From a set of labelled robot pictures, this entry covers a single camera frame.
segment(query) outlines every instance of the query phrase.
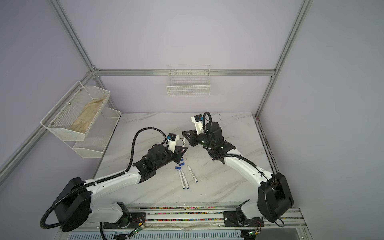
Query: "wall-mounted basket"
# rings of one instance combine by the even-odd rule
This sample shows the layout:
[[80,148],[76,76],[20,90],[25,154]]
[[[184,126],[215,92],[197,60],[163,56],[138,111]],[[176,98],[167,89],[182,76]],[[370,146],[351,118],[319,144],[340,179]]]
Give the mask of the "wall-mounted basket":
[[121,116],[106,107],[109,96],[77,82],[40,123],[82,158],[101,158]]
[[209,67],[209,65],[169,65],[168,96],[209,95],[211,90]]
[[[81,85],[75,95],[67,102],[65,107],[61,109],[48,126],[45,126],[42,122],[40,123],[62,141],[84,141],[95,120],[108,102],[109,95],[110,91],[105,89],[96,86]],[[74,126],[75,121],[81,121],[78,118],[82,114],[84,107],[94,99],[99,99],[99,102],[95,102],[95,104],[92,105],[95,106],[96,109],[89,111],[86,124],[84,124],[81,129]]]

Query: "beige cloth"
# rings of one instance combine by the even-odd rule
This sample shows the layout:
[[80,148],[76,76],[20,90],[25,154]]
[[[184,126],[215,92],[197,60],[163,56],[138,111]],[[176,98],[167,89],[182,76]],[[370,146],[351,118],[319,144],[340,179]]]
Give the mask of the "beige cloth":
[[106,97],[93,99],[85,105],[80,116],[76,118],[71,126],[71,130],[76,132],[85,133],[91,124],[92,120],[99,111]]

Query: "wire basket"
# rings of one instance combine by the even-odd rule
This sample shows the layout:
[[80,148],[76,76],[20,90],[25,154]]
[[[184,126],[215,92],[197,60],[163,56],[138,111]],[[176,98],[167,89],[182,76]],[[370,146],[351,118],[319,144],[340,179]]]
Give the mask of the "wire basket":
[[[83,86],[81,83],[80,85],[81,87],[78,89],[78,91],[60,110],[60,112],[49,123],[48,126],[45,126],[41,122],[43,126],[45,126],[51,133],[53,133],[62,141],[84,141],[109,99],[110,91],[98,88],[96,86]],[[93,119],[89,123],[89,126],[82,132],[71,130],[71,126],[80,116],[85,105],[87,105],[93,99],[103,99],[103,101],[99,104],[99,109],[94,114]]]
[[177,70],[169,69],[167,82],[168,96],[201,96],[209,95],[211,90],[209,68]]

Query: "metal rail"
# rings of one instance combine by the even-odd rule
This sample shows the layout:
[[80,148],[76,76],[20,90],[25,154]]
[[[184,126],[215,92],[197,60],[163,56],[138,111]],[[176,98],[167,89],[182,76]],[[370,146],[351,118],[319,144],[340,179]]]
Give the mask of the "metal rail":
[[63,26],[65,32],[68,34],[69,38],[71,39],[71,42],[75,46],[77,52],[80,54],[85,65],[88,67],[88,70],[92,72],[96,68],[92,64],[91,59],[89,58],[87,52],[85,51],[83,44],[80,42],[80,39],[77,36],[71,22],[69,21],[69,18],[67,16],[67,14],[65,13],[63,6],[61,5],[60,1],[59,0],[48,0],[48,2],[50,3],[52,9],[54,10],[57,18],[59,19],[61,25]]
[[[95,70],[97,76],[168,76],[169,69],[99,69]],[[178,72],[203,73],[204,70],[177,70]],[[272,69],[210,69],[211,76],[274,76],[275,71]]]
[[291,50],[293,42],[295,41],[295,38],[299,32],[299,29],[300,29],[301,25],[303,24],[304,18],[308,13],[308,10],[312,4],[312,1],[313,0],[304,0],[303,3],[301,4],[301,8],[300,8],[299,13],[297,14],[295,23],[293,24],[293,27],[291,29],[291,32],[288,36],[288,39],[287,39],[285,45],[284,45],[283,51],[281,52],[279,60],[277,61],[276,68],[275,68],[275,75],[271,76],[271,79],[268,83],[268,86],[264,92],[262,101],[260,102],[259,107],[257,109],[256,117],[260,116],[260,114],[261,114],[261,112],[265,106],[265,103],[266,103],[269,95],[271,94],[272,88],[276,83],[277,77],[279,76],[279,73],[281,72],[281,68],[283,67],[284,62],[288,56],[288,53]]

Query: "white marker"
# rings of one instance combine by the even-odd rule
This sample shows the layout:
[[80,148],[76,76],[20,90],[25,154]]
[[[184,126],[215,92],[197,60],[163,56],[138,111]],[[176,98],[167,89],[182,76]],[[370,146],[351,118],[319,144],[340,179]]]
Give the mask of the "white marker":
[[187,165],[187,167],[188,167],[189,172],[191,173],[193,179],[195,180],[195,182],[197,182],[197,178],[196,178],[195,175],[193,174],[192,169],[189,167],[189,165]]
[[181,145],[182,147],[185,147],[185,137],[183,137],[183,145]]
[[183,170],[179,170],[179,171],[181,172],[181,176],[183,176],[183,179],[184,179],[184,182],[185,182],[185,186],[187,187],[187,189],[189,189],[188,182],[187,182],[187,179],[185,178]]
[[181,185],[183,186],[183,189],[185,189],[185,185],[184,185],[183,177],[181,176],[181,171],[180,171],[180,169],[179,169],[179,175],[180,175]]

